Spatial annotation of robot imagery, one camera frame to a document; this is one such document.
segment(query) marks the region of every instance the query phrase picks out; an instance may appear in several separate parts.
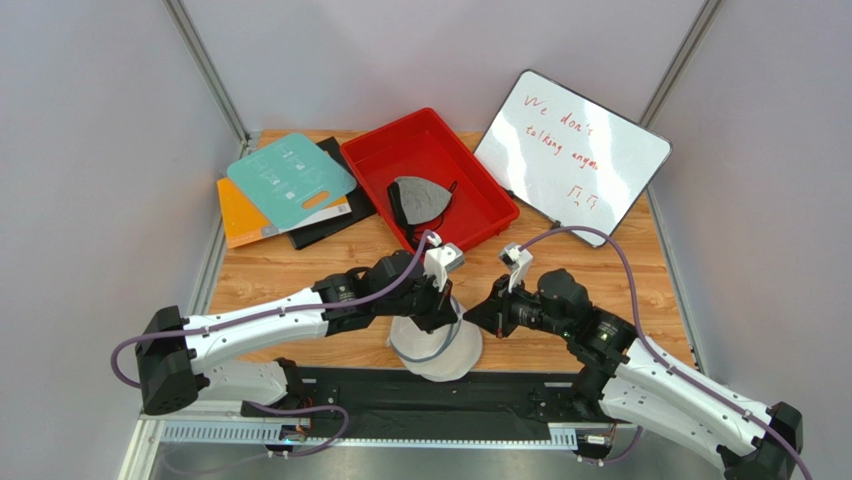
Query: whiteboard frame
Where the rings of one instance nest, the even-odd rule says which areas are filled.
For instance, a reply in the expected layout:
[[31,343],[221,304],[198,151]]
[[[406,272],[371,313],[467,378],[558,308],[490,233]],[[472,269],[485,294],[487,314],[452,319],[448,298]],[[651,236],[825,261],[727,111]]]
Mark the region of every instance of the whiteboard frame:
[[[633,209],[633,207],[636,205],[636,202],[638,202],[638,201],[639,201],[639,198],[640,198],[640,197],[642,197],[642,194],[643,194],[643,193],[645,193],[645,194],[647,195],[647,193],[648,193],[648,185],[650,185],[650,184],[651,184],[651,182],[654,180],[654,177],[656,177],[656,176],[657,176],[657,173],[659,173],[659,172],[660,172],[660,169],[661,169],[661,168],[663,168],[663,165],[665,165],[665,164],[666,164],[666,162],[668,161],[669,157],[671,157],[672,152],[674,151],[674,146],[672,145],[672,142],[671,142],[669,139],[664,138],[663,136],[661,136],[661,135],[659,135],[659,134],[657,134],[657,133],[655,133],[655,132],[652,132],[652,131],[648,130],[647,128],[643,127],[642,125],[639,125],[638,123],[634,122],[633,120],[630,120],[629,118],[625,117],[624,115],[621,115],[620,113],[618,113],[618,112],[616,112],[616,111],[614,111],[614,110],[612,110],[612,109],[610,109],[610,108],[607,108],[607,107],[606,107],[606,106],[604,106],[604,105],[601,105],[601,104],[599,104],[599,103],[595,102],[594,100],[590,99],[589,97],[586,97],[585,95],[583,95],[583,94],[581,94],[581,93],[579,93],[579,92],[577,92],[577,91],[575,91],[575,90],[573,90],[573,89],[571,89],[571,88],[569,88],[569,87],[566,87],[565,85],[563,85],[563,84],[561,84],[561,83],[557,82],[556,80],[553,80],[552,78],[550,78],[550,77],[548,77],[548,76],[546,76],[546,75],[543,75],[541,72],[538,72],[537,70],[532,69],[532,68],[528,68],[528,69],[526,69],[526,70],[523,70],[520,74],[518,74],[518,78],[516,78],[516,79],[515,79],[515,82],[512,84],[512,88],[510,88],[510,89],[509,89],[509,91],[506,93],[506,96],[505,96],[505,97],[503,97],[503,101],[500,103],[500,107],[497,109],[497,111],[496,111],[496,112],[494,112],[494,115],[493,115],[493,116],[492,116],[492,118],[491,118],[491,123],[489,123],[489,124],[488,124],[488,128],[485,130],[485,132],[483,132],[482,137],[479,139],[479,142],[477,142],[477,144],[476,144],[476,148],[474,148],[474,149],[473,149],[474,156],[476,156],[476,151],[477,151],[477,150],[479,150],[479,147],[482,145],[482,142],[483,142],[483,141],[484,141],[484,140],[488,137],[488,133],[491,131],[491,129],[492,129],[492,128],[493,128],[493,126],[494,126],[494,121],[497,119],[497,116],[498,116],[498,115],[500,115],[500,112],[501,112],[501,111],[503,111],[503,108],[506,106],[506,102],[508,102],[508,101],[509,101],[509,97],[512,95],[512,92],[514,92],[514,91],[515,91],[515,87],[517,87],[517,86],[518,86],[518,82],[520,82],[520,81],[521,81],[521,77],[523,77],[523,75],[524,75],[525,73],[533,73],[533,74],[535,74],[535,75],[538,75],[538,76],[539,76],[539,77],[541,77],[543,80],[546,80],[546,81],[548,81],[548,82],[550,82],[550,83],[553,83],[554,85],[558,86],[559,88],[562,88],[563,90],[566,90],[566,91],[568,91],[568,92],[571,92],[571,93],[573,93],[574,95],[577,95],[578,97],[582,98],[583,100],[585,100],[585,101],[587,101],[587,102],[589,102],[589,103],[593,103],[593,104],[597,105],[598,107],[600,107],[600,108],[602,108],[602,109],[606,110],[606,111],[607,111],[607,112],[609,112],[610,114],[612,114],[612,115],[614,115],[614,116],[616,116],[616,117],[618,117],[618,118],[621,118],[622,120],[624,120],[624,121],[626,121],[626,122],[628,122],[628,123],[630,123],[630,124],[632,124],[632,125],[635,125],[636,127],[638,127],[638,128],[640,128],[640,129],[644,130],[645,132],[647,132],[649,135],[653,135],[653,136],[655,136],[655,137],[659,138],[660,140],[663,140],[664,142],[666,142],[666,143],[669,145],[669,153],[668,153],[668,155],[666,155],[666,157],[663,159],[663,161],[662,161],[662,162],[660,162],[660,164],[659,164],[659,165],[657,166],[657,168],[654,170],[654,173],[653,173],[653,174],[651,174],[651,177],[648,179],[648,182],[647,182],[647,184],[645,185],[645,187],[643,187],[643,188],[642,188],[642,190],[639,192],[639,194],[636,196],[636,198],[635,198],[635,199],[634,199],[634,200],[630,203],[630,206],[627,208],[627,212],[626,212],[626,213],[625,213],[625,214],[624,214],[624,215],[623,215],[623,216],[622,216],[622,217],[621,217],[621,218],[620,218],[620,219],[616,222],[615,226],[612,228],[612,230],[611,230],[611,231],[609,231],[609,232],[606,232],[606,231],[605,231],[605,232],[604,232],[604,233],[606,233],[607,235],[612,236],[612,235],[615,233],[615,231],[616,231],[616,230],[618,230],[618,227],[619,227],[619,226],[621,226],[621,222],[623,222],[623,221],[624,221],[624,219],[627,217],[627,215],[629,215],[629,214],[630,214],[630,211],[631,211],[631,210]],[[555,228],[559,228],[559,227],[569,226],[569,225],[563,225],[563,224],[562,224],[562,222],[561,222],[561,221],[559,221],[558,219],[551,218],[549,215],[545,214],[544,212],[542,212],[541,210],[539,210],[538,208],[536,208],[536,206],[535,206],[535,205],[531,205],[531,204],[527,203],[526,201],[524,201],[523,199],[519,198],[517,195],[515,195],[515,193],[514,193],[513,191],[511,191],[511,190],[509,190],[509,189],[507,189],[507,188],[502,187],[502,185],[501,185],[501,188],[503,188],[503,190],[506,190],[506,192],[509,194],[509,196],[510,196],[510,197],[512,197],[513,199],[515,199],[515,200],[518,200],[518,201],[522,202],[524,205],[527,205],[528,207],[530,207],[530,208],[532,208],[533,210],[535,210],[535,211],[536,211],[539,215],[541,215],[542,217],[544,217],[544,218],[546,218],[546,219],[550,220],[550,221],[551,221],[551,223],[552,223],[552,225],[551,225],[551,227],[550,227],[550,228],[551,228],[551,230],[552,230],[552,229],[555,229]],[[607,244],[607,242],[604,242],[604,243],[602,243],[602,244],[600,244],[600,245],[594,245],[594,244],[589,243],[589,242],[588,242],[588,240],[586,240],[586,239],[585,239],[585,238],[583,238],[582,236],[578,235],[578,234],[577,234],[577,232],[570,232],[570,233],[571,233],[572,235],[574,235],[575,237],[579,238],[580,240],[582,240],[584,243],[586,243],[586,244],[588,244],[589,246],[591,246],[592,248],[599,248],[599,247],[602,247],[602,246],[604,246],[604,245],[606,245],[606,244]]]

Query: teal cutting board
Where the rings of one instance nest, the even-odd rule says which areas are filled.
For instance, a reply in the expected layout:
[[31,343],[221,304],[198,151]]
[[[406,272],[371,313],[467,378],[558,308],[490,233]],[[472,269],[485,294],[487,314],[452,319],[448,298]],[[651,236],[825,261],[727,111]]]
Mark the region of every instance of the teal cutting board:
[[228,167],[228,178],[282,230],[294,227],[357,185],[349,172],[301,133],[287,135],[236,161]]

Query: black notebook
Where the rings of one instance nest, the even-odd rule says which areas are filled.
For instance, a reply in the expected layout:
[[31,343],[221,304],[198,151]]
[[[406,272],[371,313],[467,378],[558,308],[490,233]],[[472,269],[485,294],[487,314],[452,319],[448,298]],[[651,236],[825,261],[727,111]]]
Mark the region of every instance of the black notebook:
[[[340,144],[337,143],[337,139],[334,137],[326,138],[321,142],[317,142],[317,146],[325,150],[347,172],[352,173],[349,165],[346,164],[346,160],[343,159],[343,155],[340,153]],[[293,247],[296,250],[301,250],[376,213],[376,207],[373,206],[373,202],[370,201],[367,192],[360,185],[346,195],[346,200],[349,201],[349,207],[352,209],[352,212],[288,232],[290,243],[293,244]]]

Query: red handwriting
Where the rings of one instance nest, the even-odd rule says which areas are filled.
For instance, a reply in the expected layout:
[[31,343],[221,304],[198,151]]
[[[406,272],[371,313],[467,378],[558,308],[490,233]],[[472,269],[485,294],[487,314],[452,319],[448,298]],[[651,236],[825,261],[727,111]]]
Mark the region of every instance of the red handwriting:
[[[583,195],[583,187],[581,187],[579,185],[574,185],[574,187],[571,188],[571,191],[568,192],[568,198],[572,198],[572,197],[575,198],[574,205],[576,205],[578,207],[580,206],[580,197],[582,195]],[[589,205],[589,210],[593,210],[595,208],[595,205],[598,204],[598,198],[599,197],[597,195],[593,195],[593,194],[589,194],[589,196],[586,197],[586,205]]]
[[591,168],[593,170],[598,169],[598,162],[596,162],[594,160],[589,160],[589,157],[584,157],[584,156],[582,156],[582,155],[580,155],[579,153],[576,153],[576,152],[572,153],[571,156],[574,157],[575,159],[577,159],[578,162],[582,163],[582,165],[580,165],[581,170],[586,168],[586,165],[588,165],[589,168]]
[[535,126],[530,125],[527,127],[527,134],[531,137],[536,137],[541,141],[541,143],[547,145],[548,147],[553,147],[556,151],[553,152],[553,156],[559,155],[559,152],[562,151],[562,145],[556,143],[556,139],[551,137],[550,134],[546,134],[544,130],[535,130]]
[[[538,97],[530,97],[529,95],[527,95],[526,99],[524,100],[524,106],[529,107],[530,105],[532,105],[533,108],[538,108],[542,103],[546,101],[547,100],[539,100]],[[547,107],[542,108],[541,110],[539,110],[538,113],[540,115],[547,115]],[[575,119],[573,119],[573,116],[574,112],[569,112],[568,115],[565,115],[559,121],[562,122],[563,125],[574,130],[575,132],[582,133],[585,130],[589,136],[592,136],[592,132],[594,131],[594,128],[592,128],[592,124],[587,123],[586,125],[583,125],[582,123],[577,122]]]

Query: red plastic tray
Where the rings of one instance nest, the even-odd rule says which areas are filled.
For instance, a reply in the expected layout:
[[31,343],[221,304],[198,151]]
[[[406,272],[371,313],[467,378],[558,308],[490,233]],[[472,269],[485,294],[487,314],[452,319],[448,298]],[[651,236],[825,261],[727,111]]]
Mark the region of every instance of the red plastic tray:
[[443,223],[436,219],[425,227],[462,251],[505,230],[520,214],[515,202],[431,108],[350,140],[341,151],[379,215],[409,251],[414,250],[394,221],[387,194],[397,177],[421,177],[444,188],[458,182]]

